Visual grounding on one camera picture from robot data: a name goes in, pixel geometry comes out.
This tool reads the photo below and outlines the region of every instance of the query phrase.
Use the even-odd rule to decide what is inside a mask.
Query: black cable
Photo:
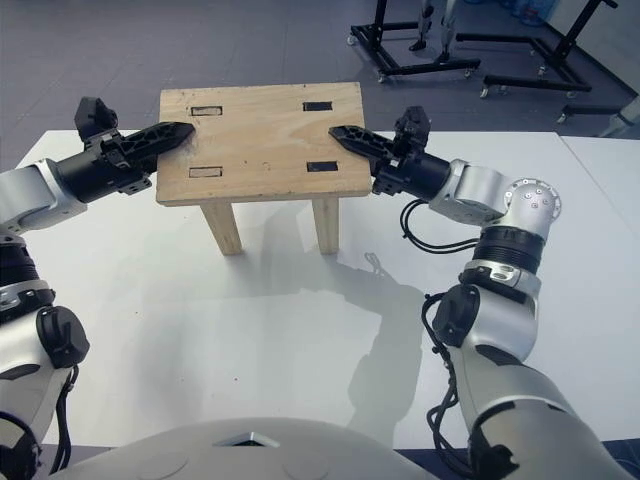
[[[400,213],[400,228],[402,229],[403,238],[408,239],[416,248],[423,252],[446,255],[449,253],[462,252],[474,248],[478,244],[478,238],[470,238],[462,242],[449,243],[444,245],[432,245],[424,240],[416,237],[409,227],[409,218],[416,208],[421,205],[426,205],[424,200],[413,200],[409,202],[402,209]],[[458,404],[458,390],[456,383],[456,373],[453,369],[453,363],[451,362],[451,356],[446,345],[444,345],[435,335],[435,332],[431,328],[429,321],[427,320],[427,312],[436,303],[438,303],[444,297],[444,293],[438,293],[436,295],[426,295],[425,302],[422,305],[422,324],[427,330],[427,334],[433,343],[433,353],[440,355],[445,364],[447,371],[449,372],[449,388],[445,393],[440,405],[436,405],[427,412],[427,423],[433,433],[433,443],[436,448],[436,453],[442,460],[442,462],[451,469],[454,473],[464,478],[474,478],[473,470],[468,460],[462,457],[455,448],[447,441],[447,439],[440,432],[444,414],[449,408]]]
[[[444,293],[438,293],[436,295],[426,295],[425,302],[422,306],[422,324],[427,330],[427,334],[433,343],[433,353],[442,357],[447,371],[449,372],[449,388],[445,393],[440,405],[436,405],[427,412],[427,423],[433,433],[433,443],[436,448],[436,453],[442,460],[442,462],[453,472],[465,478],[473,478],[473,470],[469,462],[447,441],[447,439],[440,432],[442,420],[444,419],[445,412],[458,404],[458,392],[456,383],[456,374],[453,369],[453,363],[451,362],[451,356],[447,347],[440,341],[435,335],[433,328],[429,324],[427,319],[427,312],[429,309],[444,297]]]
[[[408,239],[416,248],[422,250],[423,252],[431,253],[434,255],[445,255],[449,253],[462,252],[463,250],[474,248],[477,245],[477,238],[469,238],[468,240],[464,240],[462,242],[449,243],[444,245],[432,245],[416,237],[409,227],[409,218],[411,217],[413,211],[420,205],[427,205],[427,202],[425,202],[424,200],[413,200],[407,203],[400,213],[400,228],[402,229],[402,237]]]
[[[56,402],[56,417],[58,420],[58,449],[56,456],[51,465],[49,475],[52,475],[60,470],[67,468],[69,460],[71,459],[71,436],[69,435],[69,426],[67,424],[67,395],[75,384],[80,369],[77,365],[74,365],[73,369],[69,373],[66,382],[62,386],[60,396]]]
[[[40,455],[42,448],[38,444],[33,430],[24,420],[12,415],[9,412],[0,411],[0,420],[6,420],[20,428],[24,432],[23,438],[26,436],[28,453],[24,450],[24,445],[20,446],[22,439],[18,441],[14,449],[0,448],[0,475],[3,478],[31,478],[35,475],[36,470],[40,466]],[[5,463],[4,456],[9,457]]]

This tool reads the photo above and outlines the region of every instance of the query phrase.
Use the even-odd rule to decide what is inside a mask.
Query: stool seat
[[[242,251],[233,203],[310,199],[322,253],[339,247],[339,198],[371,191],[368,163],[328,134],[364,125],[358,83],[164,90],[160,121],[195,132],[158,159],[157,201],[199,205],[223,254]]]

